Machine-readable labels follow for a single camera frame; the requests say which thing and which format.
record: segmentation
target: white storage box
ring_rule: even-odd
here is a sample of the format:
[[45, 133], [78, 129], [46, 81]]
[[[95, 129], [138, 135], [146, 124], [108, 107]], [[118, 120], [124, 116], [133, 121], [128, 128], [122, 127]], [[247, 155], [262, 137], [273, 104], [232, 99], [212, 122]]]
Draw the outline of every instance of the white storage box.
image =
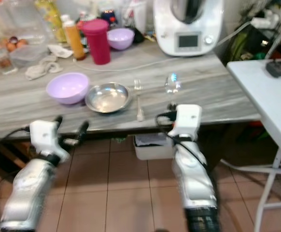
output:
[[134, 136], [134, 147], [140, 160], [172, 159], [174, 148], [164, 134], [141, 134]]

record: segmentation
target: yellow bottle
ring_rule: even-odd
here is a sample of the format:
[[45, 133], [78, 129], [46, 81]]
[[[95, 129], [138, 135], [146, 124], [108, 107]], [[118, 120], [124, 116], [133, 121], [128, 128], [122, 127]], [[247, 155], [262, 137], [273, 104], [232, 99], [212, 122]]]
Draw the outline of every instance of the yellow bottle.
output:
[[69, 38], [70, 46], [74, 52], [74, 57], [77, 60], [83, 60], [86, 58], [83, 45], [81, 44], [81, 36], [79, 31], [72, 20], [64, 22], [63, 28], [67, 37]]
[[39, 9], [43, 19], [54, 33], [56, 40], [65, 43], [67, 40], [62, 28], [60, 13], [53, 0], [35, 0], [35, 5]]

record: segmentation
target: sauce bottle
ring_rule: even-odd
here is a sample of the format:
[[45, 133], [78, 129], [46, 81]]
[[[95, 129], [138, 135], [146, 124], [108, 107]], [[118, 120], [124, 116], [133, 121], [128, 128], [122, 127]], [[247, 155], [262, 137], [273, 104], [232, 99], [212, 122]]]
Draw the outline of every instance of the sauce bottle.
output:
[[70, 42], [70, 46], [74, 52], [74, 57], [77, 60], [86, 58], [79, 31], [72, 20], [67, 20], [63, 23], [63, 28]]

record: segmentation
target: appliance display screen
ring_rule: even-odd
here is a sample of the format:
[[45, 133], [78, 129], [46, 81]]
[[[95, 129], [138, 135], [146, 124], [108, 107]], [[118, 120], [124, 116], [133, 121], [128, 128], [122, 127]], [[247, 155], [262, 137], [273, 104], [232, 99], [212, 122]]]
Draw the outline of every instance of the appliance display screen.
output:
[[179, 36], [179, 47], [197, 47], [198, 35]]

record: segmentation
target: pink object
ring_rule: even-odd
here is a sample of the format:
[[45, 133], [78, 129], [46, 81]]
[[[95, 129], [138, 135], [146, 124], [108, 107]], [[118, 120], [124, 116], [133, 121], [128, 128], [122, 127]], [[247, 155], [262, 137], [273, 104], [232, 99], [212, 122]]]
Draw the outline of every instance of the pink object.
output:
[[46, 92], [62, 104], [75, 104], [84, 99], [89, 88], [89, 78], [78, 72], [66, 73], [51, 80]]
[[131, 46], [134, 31], [128, 28], [118, 28], [107, 32], [108, 43], [112, 48], [124, 50]]
[[108, 22], [94, 19], [84, 22], [82, 32], [87, 37], [90, 53], [95, 64], [107, 64], [111, 61], [110, 46], [107, 41]]

